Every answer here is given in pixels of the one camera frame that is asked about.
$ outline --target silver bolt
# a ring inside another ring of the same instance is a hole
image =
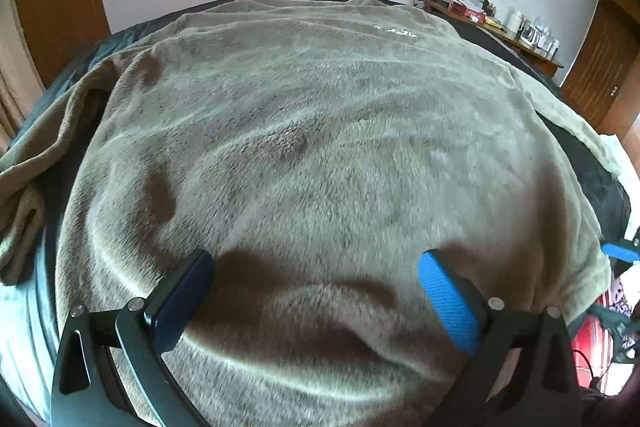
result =
[[[556,308],[555,306],[549,306],[546,309],[546,313],[550,316],[553,317],[555,319],[559,319],[560,317],[562,317],[562,313],[560,312],[560,310],[558,308]]]
[[[492,310],[495,310],[497,312],[499,312],[500,310],[504,309],[504,301],[502,299],[500,299],[499,297],[491,297],[487,301],[487,304],[489,304],[489,308],[491,308]]]
[[[83,313],[84,313],[84,306],[82,306],[82,304],[76,304],[73,308],[71,308],[70,315],[76,319]]]
[[[132,312],[137,312],[145,305],[145,299],[142,297],[133,297],[128,303],[127,308]]]

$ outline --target beige fuzzy sweater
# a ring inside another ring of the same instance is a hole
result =
[[[0,159],[4,283],[46,212],[34,179],[105,104],[60,233],[60,327],[204,245],[216,279],[165,360],[215,425],[421,425],[465,362],[418,283],[427,249],[568,319],[609,283],[536,111],[616,172],[593,129],[443,20],[375,0],[238,0],[103,60]]]

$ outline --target mattress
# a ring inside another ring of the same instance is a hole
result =
[[[100,42],[73,60],[53,82],[18,133],[18,137],[57,97],[70,89],[102,58],[164,27],[183,13],[209,9],[229,1],[231,0],[219,0],[174,12],[132,26]],[[559,89],[549,77],[532,68],[523,58],[488,32],[455,20],[449,22],[463,39],[482,46],[535,77],[561,99]],[[564,129],[544,119],[543,121],[568,156],[582,190],[598,216],[605,237],[622,237],[630,205],[620,183],[612,178],[579,140]],[[98,122],[99,117],[95,120],[93,128],[78,137],[72,146],[72,153],[39,178],[38,183],[46,204],[46,222],[30,256],[33,266],[25,270],[23,280],[18,285],[0,287],[0,302],[6,326],[0,331],[0,371],[18,399],[45,420],[49,418],[50,383],[59,344],[53,280],[56,242],[76,172]]]

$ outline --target curtain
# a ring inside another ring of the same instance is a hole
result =
[[[0,155],[43,92],[14,0],[0,0]]]

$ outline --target wooden desk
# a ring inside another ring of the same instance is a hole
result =
[[[548,76],[554,76],[556,74],[556,71],[558,71],[558,68],[561,68],[561,69],[564,68],[564,66],[560,62],[556,60],[549,60],[548,58],[542,57],[538,55],[536,52],[534,52],[533,50],[527,48],[526,44],[523,44],[522,42],[520,42],[516,38],[516,34],[508,30],[507,28],[505,28],[504,30],[501,30],[499,28],[495,28],[488,24],[483,24],[483,23],[476,24],[468,17],[462,17],[455,13],[451,13],[447,5],[444,3],[440,3],[433,0],[414,0],[414,6],[416,1],[422,1],[424,3],[425,8],[427,8],[428,10],[431,10],[431,11],[437,10],[441,13],[444,13],[448,17],[451,17],[452,19],[466,22],[467,24],[478,26],[479,28],[487,30],[488,32],[491,33],[491,35],[498,37],[502,42],[507,44],[510,48],[515,49],[520,55],[522,55],[522,57],[527,62],[537,67],[543,73],[548,74]]]

